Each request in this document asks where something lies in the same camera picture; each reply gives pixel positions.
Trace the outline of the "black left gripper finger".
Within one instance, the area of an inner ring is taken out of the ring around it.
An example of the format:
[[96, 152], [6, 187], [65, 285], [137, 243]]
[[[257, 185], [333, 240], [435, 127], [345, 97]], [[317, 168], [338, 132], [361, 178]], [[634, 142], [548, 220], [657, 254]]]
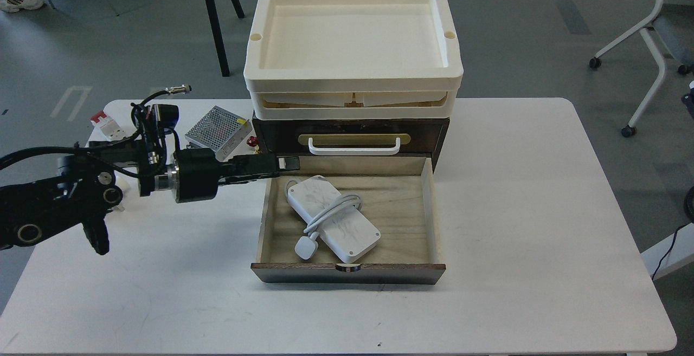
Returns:
[[226, 185], [241, 185], [245, 183], [250, 183], [256, 180], [265, 180], [270, 178], [279, 177], [280, 174], [255, 174], [255, 175], [244, 175], [244, 176], [225, 176], [219, 179], [219, 186]]
[[300, 170], [298, 157], [276, 154], [238, 154], [220, 164], [221, 178], [275, 178], [288, 171]]

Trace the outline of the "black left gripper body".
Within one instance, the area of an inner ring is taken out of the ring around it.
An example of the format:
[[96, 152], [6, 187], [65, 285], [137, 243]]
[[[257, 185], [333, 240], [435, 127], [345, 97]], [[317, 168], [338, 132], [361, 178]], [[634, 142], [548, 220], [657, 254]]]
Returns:
[[176, 203], [210, 200], [216, 197], [220, 178], [219, 162], [209, 148], [187, 148], [173, 153], [176, 167], [173, 196]]

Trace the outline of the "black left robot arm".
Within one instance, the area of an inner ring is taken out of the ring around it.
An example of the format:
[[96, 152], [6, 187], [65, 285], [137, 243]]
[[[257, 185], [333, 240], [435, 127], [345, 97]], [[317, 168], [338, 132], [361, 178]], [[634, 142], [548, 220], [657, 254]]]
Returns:
[[273, 153], [241, 154], [221, 163], [208, 148], [177, 150], [171, 164], [164, 158], [157, 163], [149, 160], [143, 140], [30, 148], [3, 158], [2, 166], [45, 153], [63, 154], [57, 176], [2, 187], [2, 248], [32, 247], [82, 224], [94, 250], [109, 252], [104, 218], [124, 197], [115, 181], [118, 168], [137, 169], [141, 196], [171, 190], [176, 203], [210, 200], [219, 186], [275, 178], [300, 168], [297, 157]]

